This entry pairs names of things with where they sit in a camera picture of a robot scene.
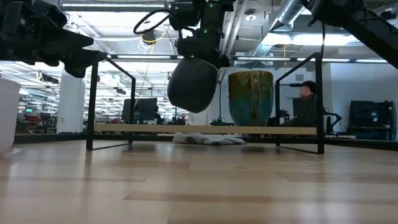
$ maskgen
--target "white pillar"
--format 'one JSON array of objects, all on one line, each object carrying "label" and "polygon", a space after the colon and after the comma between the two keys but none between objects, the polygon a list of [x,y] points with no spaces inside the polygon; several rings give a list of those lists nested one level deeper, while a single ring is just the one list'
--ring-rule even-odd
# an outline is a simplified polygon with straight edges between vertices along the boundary
[{"label": "white pillar", "polygon": [[191,125],[209,125],[210,119],[210,106],[200,113],[189,113],[189,120]]},{"label": "white pillar", "polygon": [[57,133],[83,131],[85,78],[75,78],[62,69]]}]

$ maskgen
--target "ceiling pipe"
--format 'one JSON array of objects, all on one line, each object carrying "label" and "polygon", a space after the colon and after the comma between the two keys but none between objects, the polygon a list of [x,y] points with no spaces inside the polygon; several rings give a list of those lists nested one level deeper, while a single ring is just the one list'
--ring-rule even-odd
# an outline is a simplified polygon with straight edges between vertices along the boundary
[{"label": "ceiling pipe", "polygon": [[[283,0],[280,4],[280,9],[276,12],[276,18],[274,15],[268,15],[263,23],[262,32],[265,34],[264,38],[270,31],[293,23],[304,9],[305,8],[301,3],[301,0]],[[260,44],[251,52],[251,56],[265,57],[271,51],[272,47],[273,45],[267,45],[260,42]],[[263,62],[252,62],[240,66],[253,69],[256,67],[262,68],[266,65]]]},{"label": "ceiling pipe", "polygon": [[239,27],[241,26],[243,17],[245,16],[244,13],[246,12],[246,9],[248,8],[248,3],[249,3],[249,0],[243,0],[243,2],[242,2],[241,8],[239,10],[239,17],[235,23],[235,26],[234,26],[234,29],[232,32],[232,36],[231,36],[231,40],[229,41],[229,45],[228,45],[227,51],[225,53],[225,55],[227,55],[227,56],[231,55],[232,48],[234,47],[234,44],[235,44],[236,36],[238,35]]},{"label": "ceiling pipe", "polygon": [[222,54],[225,54],[225,49],[226,49],[226,46],[227,46],[227,43],[229,40],[229,35],[231,35],[232,25],[235,21],[236,10],[238,9],[238,1],[234,2],[233,8],[234,8],[234,11],[232,11],[228,14],[229,21],[227,22],[227,25],[226,25],[224,39],[221,40],[221,53]]},{"label": "ceiling pipe", "polygon": [[279,16],[271,25],[270,31],[293,23],[304,9],[301,0],[283,0],[280,4]]}]

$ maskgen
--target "black metal frame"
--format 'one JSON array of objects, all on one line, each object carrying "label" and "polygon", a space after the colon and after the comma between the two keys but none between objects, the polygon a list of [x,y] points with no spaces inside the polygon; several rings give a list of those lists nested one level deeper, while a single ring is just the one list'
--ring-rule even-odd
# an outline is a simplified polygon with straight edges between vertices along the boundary
[{"label": "black metal frame", "polygon": [[290,71],[288,71],[285,75],[282,75],[280,78],[276,80],[275,83],[275,118],[277,126],[280,125],[280,116],[278,111],[280,110],[280,81],[282,81],[287,76],[291,75],[294,71],[305,65],[307,62],[311,61],[311,59],[315,59],[315,83],[317,86],[316,92],[316,101],[317,101],[317,151],[307,151],[303,149],[296,149],[292,147],[285,147],[280,145],[280,135],[275,136],[275,143],[277,147],[283,147],[286,149],[301,151],[301,152],[309,152],[314,154],[324,154],[325,153],[325,133],[323,131],[323,88],[322,88],[322,56],[321,53],[314,53],[304,61],[300,62]]},{"label": "black metal frame", "polygon": [[98,79],[98,64],[102,60],[106,60],[115,68],[117,68],[120,72],[123,72],[129,78],[131,78],[131,103],[130,103],[130,119],[129,123],[134,123],[134,105],[135,105],[135,97],[136,97],[136,79],[130,75],[127,71],[121,68],[118,64],[112,61],[108,56],[102,52],[99,52],[97,55],[97,59],[93,64],[91,69],[91,86],[90,86],[90,99],[88,102],[88,121],[87,121],[87,139],[86,139],[86,149],[89,151],[97,150],[97,149],[106,149],[110,147],[116,146],[126,146],[132,144],[133,136],[132,132],[128,133],[128,143],[125,144],[118,144],[115,146],[106,146],[106,147],[99,147],[94,148],[94,124],[95,124],[95,100],[96,100],[96,92],[97,92],[97,79]]},{"label": "black metal frame", "polygon": [[[110,64],[115,66],[121,72],[126,74],[128,77],[132,79],[131,82],[131,102],[135,102],[135,90],[136,90],[136,79],[131,76],[127,71],[123,70],[119,65],[117,65],[114,61],[108,58],[105,54],[99,53],[100,58],[108,61]],[[255,142],[255,143],[276,143],[278,147],[292,149],[295,151],[301,152],[309,152],[315,154],[324,154],[325,152],[325,143],[331,145],[338,146],[349,146],[349,147],[370,147],[372,149],[382,149],[382,150],[392,150],[396,151],[398,149],[398,142],[385,142],[385,141],[360,141],[360,140],[352,140],[352,139],[325,139],[325,134],[323,131],[323,92],[322,92],[322,62],[320,53],[314,53],[305,59],[303,62],[299,63],[296,67],[291,69],[285,75],[280,77],[275,84],[275,107],[276,111],[280,110],[280,86],[284,84],[280,84],[280,81],[285,77],[292,74],[298,68],[306,64],[307,62],[313,62],[312,59],[315,59],[315,78],[317,84],[317,138],[280,138],[279,135],[276,135],[275,138],[242,138],[247,142]],[[97,150],[97,149],[106,149],[111,147],[125,146],[132,144],[133,141],[172,141],[172,136],[156,136],[156,135],[133,135],[132,133],[128,133],[127,135],[123,134],[95,134],[94,133],[94,123],[95,123],[95,99],[96,99],[96,89],[97,89],[97,77],[98,77],[98,63],[93,65],[93,69],[91,71],[91,86],[90,86],[90,102],[88,108],[88,128],[86,134],[86,149],[89,151]],[[277,124],[280,123],[279,114],[276,113]],[[134,117],[134,103],[131,103],[130,108],[130,118]],[[134,123],[134,119],[130,119],[130,124]],[[48,138],[48,142],[54,140],[51,135],[43,135],[44,138]],[[78,140],[80,138],[71,138],[65,139],[68,140]],[[128,140],[128,143],[118,144],[114,146],[106,146],[93,148],[94,140],[112,140],[112,141],[125,141]],[[283,147],[280,144],[317,144],[318,150],[316,152],[306,151],[302,149],[295,149],[291,147]]]}]

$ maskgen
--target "ceiling duct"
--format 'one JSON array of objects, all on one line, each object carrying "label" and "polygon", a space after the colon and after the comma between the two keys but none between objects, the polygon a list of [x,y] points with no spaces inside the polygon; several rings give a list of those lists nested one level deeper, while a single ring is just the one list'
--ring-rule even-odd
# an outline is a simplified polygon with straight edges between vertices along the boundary
[{"label": "ceiling duct", "polygon": [[[280,9],[272,14],[269,14],[263,25],[262,25],[262,34],[263,40],[266,38],[266,35],[275,29],[278,29],[284,25],[289,25],[298,18],[298,16],[304,10],[304,6],[301,3],[301,0],[283,0],[280,4]],[[253,57],[265,57],[271,50],[273,45],[263,44],[262,42],[251,52],[251,56]],[[253,68],[264,68],[269,66],[269,64],[264,64],[262,62],[251,62],[240,67],[253,69]]]},{"label": "ceiling duct", "polygon": [[270,31],[293,23],[304,9],[301,0],[283,0],[278,11],[279,16],[272,23]]}]

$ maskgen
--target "black metal shelf stand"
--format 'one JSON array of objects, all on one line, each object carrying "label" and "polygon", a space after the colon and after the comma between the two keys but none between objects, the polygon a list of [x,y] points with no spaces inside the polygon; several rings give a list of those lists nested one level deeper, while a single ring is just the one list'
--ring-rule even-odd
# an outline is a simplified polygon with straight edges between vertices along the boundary
[{"label": "black metal shelf stand", "polygon": [[275,83],[275,118],[277,126],[280,125],[280,116],[278,111],[280,110],[280,81],[282,81],[287,76],[291,75],[294,71],[305,65],[306,63],[315,59],[315,83],[317,87],[316,92],[316,102],[317,102],[317,151],[308,151],[303,149],[296,149],[292,147],[286,147],[280,145],[280,135],[275,136],[275,143],[277,147],[291,149],[295,151],[301,152],[309,152],[314,154],[324,154],[325,153],[325,133],[323,131],[323,90],[322,90],[322,56],[321,53],[314,53],[290,71],[288,71],[285,75],[282,75],[280,78],[276,80]]},{"label": "black metal shelf stand", "polygon": [[130,75],[127,71],[121,68],[118,64],[116,64],[113,60],[108,58],[108,56],[102,52],[98,52],[98,60],[95,60],[95,63],[91,69],[91,86],[90,86],[90,98],[88,102],[88,122],[87,122],[87,134],[86,134],[86,149],[89,151],[98,150],[98,149],[107,149],[111,147],[117,146],[126,146],[131,145],[133,140],[132,132],[128,133],[128,143],[118,144],[115,146],[106,146],[106,147],[98,147],[94,148],[94,124],[95,124],[95,101],[96,101],[96,92],[97,92],[97,80],[98,80],[98,64],[100,61],[107,61],[115,68],[117,68],[120,72],[123,72],[129,78],[131,78],[131,103],[130,103],[130,119],[129,123],[134,123],[134,105],[135,105],[135,96],[136,96],[136,79]]}]

